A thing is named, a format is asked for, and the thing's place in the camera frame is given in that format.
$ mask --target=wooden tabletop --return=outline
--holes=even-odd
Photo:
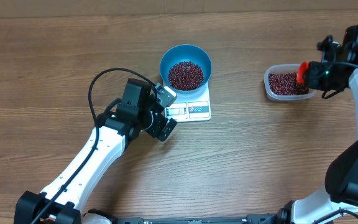
[[[141,134],[107,170],[86,209],[119,217],[232,217],[276,213],[324,185],[328,165],[356,140],[351,91],[296,103],[267,99],[272,65],[319,60],[358,11],[288,11],[0,20],[0,223],[17,199],[51,183],[93,128],[87,93],[112,67],[154,82],[178,44],[213,61],[212,119],[180,123],[165,142]],[[101,112],[130,76],[96,82]],[[338,223],[354,223],[340,218]]]

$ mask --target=red object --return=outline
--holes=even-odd
[[[303,74],[305,73],[305,71],[309,68],[309,63],[308,62],[303,62],[301,64],[301,66],[299,66],[298,69],[298,75],[296,76],[296,81],[299,84],[305,84],[305,80],[303,79]]]

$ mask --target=bowl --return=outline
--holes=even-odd
[[[317,90],[309,89],[308,94],[302,95],[277,95],[270,89],[269,84],[269,74],[270,73],[277,73],[277,74],[286,74],[288,72],[298,72],[300,64],[284,64],[284,65],[274,65],[271,66],[265,73],[265,89],[267,98],[272,101],[295,101],[295,100],[304,100],[307,98],[311,98],[316,94]]]
[[[204,73],[204,81],[201,86],[195,90],[177,90],[169,84],[169,70],[177,63],[189,61],[201,67]],[[162,56],[160,62],[160,74],[164,83],[175,92],[185,95],[192,94],[202,89],[205,84],[208,83],[212,74],[212,61],[203,49],[190,44],[182,44],[172,47]]]

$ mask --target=red bean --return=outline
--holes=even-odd
[[[286,74],[270,73],[268,83],[270,89],[277,95],[303,95],[309,93],[309,88],[296,81],[297,72]]]
[[[180,62],[169,70],[168,81],[177,90],[195,90],[203,84],[204,73],[193,62]]]

